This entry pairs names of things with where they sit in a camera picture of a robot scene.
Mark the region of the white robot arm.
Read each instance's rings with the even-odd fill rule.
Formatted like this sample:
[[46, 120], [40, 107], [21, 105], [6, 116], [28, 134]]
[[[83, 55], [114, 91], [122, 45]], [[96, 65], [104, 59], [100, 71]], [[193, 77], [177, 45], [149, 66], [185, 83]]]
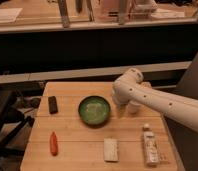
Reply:
[[128, 69], [113, 83], [113, 99], [117, 105], [136, 101], [166, 117], [198, 132], [198, 100], [142, 85], [143, 74], [136, 68]]

